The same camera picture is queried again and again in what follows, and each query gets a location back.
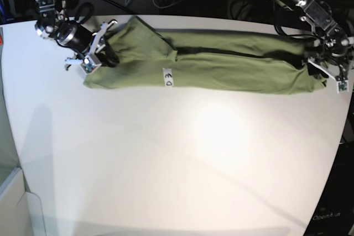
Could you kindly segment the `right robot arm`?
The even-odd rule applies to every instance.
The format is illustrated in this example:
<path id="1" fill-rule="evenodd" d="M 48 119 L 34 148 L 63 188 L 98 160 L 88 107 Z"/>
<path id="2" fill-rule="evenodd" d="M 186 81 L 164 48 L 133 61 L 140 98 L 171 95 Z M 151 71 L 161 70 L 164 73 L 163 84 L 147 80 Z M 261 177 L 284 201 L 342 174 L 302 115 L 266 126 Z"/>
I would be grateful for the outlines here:
<path id="1" fill-rule="evenodd" d="M 36 33 L 62 48 L 74 52 L 65 60 L 65 69 L 78 65 L 85 74 L 91 74 L 99 67 L 115 67 L 119 59 L 106 38 L 107 32 L 118 21 L 103 22 L 99 30 L 92 32 L 85 23 L 93 16 L 94 7 L 86 2 L 79 6 L 73 19 L 67 16 L 67 0 L 35 0 L 39 18 L 35 24 Z"/>

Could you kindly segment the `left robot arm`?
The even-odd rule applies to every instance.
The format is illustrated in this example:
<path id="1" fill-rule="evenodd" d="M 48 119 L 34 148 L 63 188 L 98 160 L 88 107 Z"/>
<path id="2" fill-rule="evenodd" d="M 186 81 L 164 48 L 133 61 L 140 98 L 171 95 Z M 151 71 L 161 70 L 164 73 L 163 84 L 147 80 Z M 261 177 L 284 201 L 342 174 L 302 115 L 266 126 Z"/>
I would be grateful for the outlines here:
<path id="1" fill-rule="evenodd" d="M 333 18 L 330 6 L 322 0 L 272 0 L 292 11 L 300 12 L 300 20 L 311 26 L 304 40 L 318 42 L 323 51 L 307 61 L 337 83 L 348 81 L 353 65 L 353 37 L 347 35 Z"/>

